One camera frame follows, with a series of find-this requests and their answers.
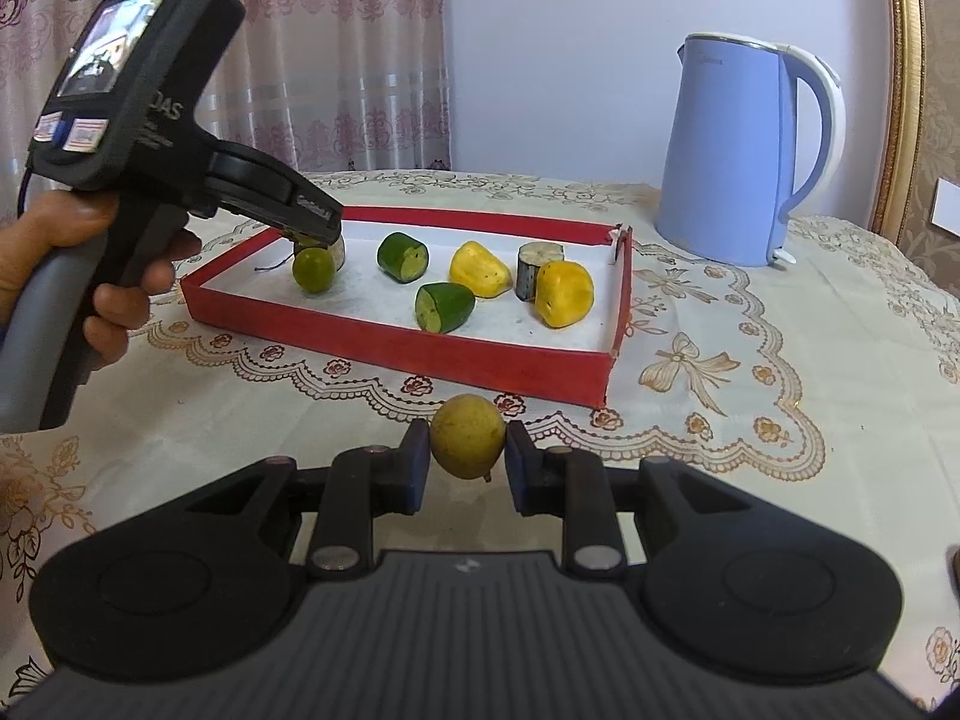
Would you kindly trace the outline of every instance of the cut fruit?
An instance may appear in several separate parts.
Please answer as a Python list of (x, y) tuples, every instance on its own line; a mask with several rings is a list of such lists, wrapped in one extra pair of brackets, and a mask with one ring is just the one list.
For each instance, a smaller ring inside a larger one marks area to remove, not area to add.
[(467, 241), (450, 260), (450, 281), (477, 298), (496, 298), (510, 289), (510, 269), (477, 241)]
[(517, 252), (517, 285), (514, 292), (521, 300), (533, 300), (536, 297), (536, 275), (547, 263), (563, 260), (563, 247), (560, 244), (537, 241), (524, 244)]
[(309, 247), (294, 257), (294, 280), (311, 295), (325, 293), (333, 284), (337, 269), (333, 255), (323, 247)]
[(430, 255), (426, 246), (400, 232), (387, 235), (376, 250), (376, 264), (400, 284), (419, 279), (429, 263)]
[(534, 308), (550, 327), (579, 322), (593, 308), (593, 279), (580, 263), (547, 263), (536, 276)]
[(427, 333), (449, 333), (467, 321), (476, 298), (460, 284), (424, 284), (416, 291), (416, 324)]
[(294, 256), (300, 254), (306, 248), (327, 248), (333, 257), (333, 265), (339, 271), (344, 266), (347, 259), (347, 250), (344, 247), (344, 237), (340, 236), (331, 247), (324, 247), (320, 241), (307, 235), (301, 235), (296, 232), (289, 232), (285, 237), (294, 242)]

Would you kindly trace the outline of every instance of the white paper lining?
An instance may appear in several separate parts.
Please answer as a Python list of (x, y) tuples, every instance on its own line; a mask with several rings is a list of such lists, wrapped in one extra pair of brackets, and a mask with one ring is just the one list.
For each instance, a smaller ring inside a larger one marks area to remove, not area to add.
[[(430, 264), (426, 274), (412, 284), (397, 284), (376, 264), (376, 250), (388, 234), (400, 231), (426, 244)], [(414, 298), (421, 285), (448, 280), (453, 253), (467, 241), (477, 241), (502, 260), (517, 275), (517, 250), (533, 239), (513, 235), (416, 227), (375, 221), (345, 221), (347, 261), (333, 286), (323, 295), (304, 293), (291, 273), (292, 260), (275, 271), (255, 271), (275, 265), (293, 251), (291, 242), (280, 239), (254, 252), (203, 285), (216, 292), (255, 298), (366, 322), (416, 328)], [(610, 351), (616, 333), (620, 305), (622, 259), (611, 245), (580, 245), (559, 242), (565, 259), (580, 263), (593, 279), (593, 309), (582, 322), (554, 330), (536, 314), (532, 303), (517, 299), (512, 289), (499, 298), (478, 298), (467, 322), (454, 335), (520, 346), (577, 351)]]

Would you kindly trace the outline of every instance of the blue kettle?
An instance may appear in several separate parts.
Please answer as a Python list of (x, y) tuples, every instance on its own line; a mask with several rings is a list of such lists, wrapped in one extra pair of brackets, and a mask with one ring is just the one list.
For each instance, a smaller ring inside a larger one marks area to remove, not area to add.
[[(784, 251), (790, 210), (829, 182), (847, 114), (840, 79), (819, 57), (720, 32), (688, 35), (656, 231), (671, 244), (738, 266), (795, 262)], [(810, 177), (793, 191), (797, 80), (820, 103)]]

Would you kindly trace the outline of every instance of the white kettle handle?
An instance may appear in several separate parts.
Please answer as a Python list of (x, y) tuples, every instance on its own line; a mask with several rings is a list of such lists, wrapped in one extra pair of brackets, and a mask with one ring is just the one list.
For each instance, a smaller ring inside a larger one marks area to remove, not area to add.
[(820, 103), (822, 122), (820, 153), (810, 177), (779, 209), (781, 220), (786, 222), (787, 213), (806, 199), (815, 187), (829, 183), (840, 166), (844, 141), (847, 138), (847, 107), (843, 92), (840, 91), (840, 77), (824, 60), (796, 46), (780, 45), (777, 48), (785, 60), (795, 60), (792, 63), (793, 73), (803, 79), (816, 95)]

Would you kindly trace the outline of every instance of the lace tablecloth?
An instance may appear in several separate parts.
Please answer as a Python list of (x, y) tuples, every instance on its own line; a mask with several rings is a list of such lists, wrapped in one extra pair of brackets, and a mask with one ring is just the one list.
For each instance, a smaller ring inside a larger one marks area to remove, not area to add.
[[(960, 306), (889, 242), (801, 218), (787, 241), (797, 266), (744, 271), (666, 245), (651, 222), (656, 191), (643, 185), (450, 172), (313, 178), (344, 204), (632, 225), (632, 317), (608, 408), (488, 397), (540, 445), (587, 447), (613, 464), (682, 458), (869, 544), (904, 586), (884, 672), (928, 707), (960, 683), (960, 613), (947, 574), (960, 541)], [(259, 229), (229, 214), (193, 226), (205, 249), (181, 272)], [(394, 445), (410, 419), (464, 390), (200, 325), (178, 290), (157, 300), (134, 336), (128, 356), (83, 388), (64, 428), (0, 437), (8, 701), (49, 668), (26, 600), (56, 549), (261, 457), (310, 466), (364, 443)], [(514, 513), (502, 464), (491, 485), (435, 468), (422, 512), (381, 518), (376, 541), (559, 549), (560, 523)]]

